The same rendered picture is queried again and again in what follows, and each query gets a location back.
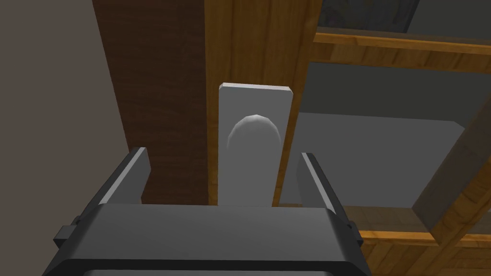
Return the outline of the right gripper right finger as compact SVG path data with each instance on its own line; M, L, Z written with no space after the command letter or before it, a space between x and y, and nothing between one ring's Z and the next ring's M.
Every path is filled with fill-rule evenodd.
M314 154L301 153L296 167L296 182L303 207L329 209L344 223L349 223L343 205Z

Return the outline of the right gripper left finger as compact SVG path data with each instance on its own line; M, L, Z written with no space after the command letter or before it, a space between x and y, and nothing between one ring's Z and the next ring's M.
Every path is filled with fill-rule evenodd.
M118 165L79 216L81 220L101 204L138 204L151 172L148 151L137 147Z

